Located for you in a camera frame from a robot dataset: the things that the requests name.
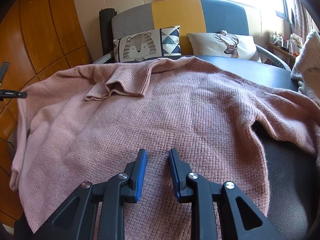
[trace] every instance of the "blue headboard panel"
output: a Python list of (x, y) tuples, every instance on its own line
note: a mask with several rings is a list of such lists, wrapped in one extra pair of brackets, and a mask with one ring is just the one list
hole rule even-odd
[(200, 0), (207, 33), (249, 35), (248, 20), (242, 6), (223, 0)]

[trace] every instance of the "yellow headboard panel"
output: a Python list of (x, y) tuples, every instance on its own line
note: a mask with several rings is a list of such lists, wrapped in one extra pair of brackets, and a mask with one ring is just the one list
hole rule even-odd
[(205, 33), (200, 0), (163, 0), (151, 4), (155, 29), (180, 25), (182, 55), (193, 55), (187, 33)]

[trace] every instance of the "deer print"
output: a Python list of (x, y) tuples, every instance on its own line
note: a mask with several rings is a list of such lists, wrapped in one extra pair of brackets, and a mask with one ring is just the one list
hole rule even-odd
[(218, 34), (214, 34), (213, 36), (220, 42), (223, 42), (227, 48), (224, 51), (225, 54), (230, 54), (232, 58), (239, 58), (239, 54), (238, 54), (238, 44), (239, 44), (239, 39), (233, 35), (233, 34), (229, 34), (230, 35), (230, 39), (232, 41), (233, 44), (229, 44), (227, 43), (224, 39), (221, 38), (221, 35)]

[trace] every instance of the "chair arm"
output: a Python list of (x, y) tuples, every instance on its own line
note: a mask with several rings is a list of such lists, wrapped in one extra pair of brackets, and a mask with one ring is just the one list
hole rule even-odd
[(99, 58), (98, 60), (96, 60), (93, 64), (104, 64), (106, 63), (107, 60), (111, 59), (112, 57), (114, 57), (114, 52), (113, 50), (110, 51), (108, 54), (102, 56), (101, 58)]
[(272, 54), (270, 51), (266, 50), (265, 48), (255, 44), (257, 47), (257, 51), (264, 56), (266, 56), (268, 59), (270, 59), (272, 62), (276, 63), (277, 66), (280, 68), (284, 68), (286, 70), (291, 71), (291, 68), (285, 63), (282, 59), (277, 57), (276, 55)]

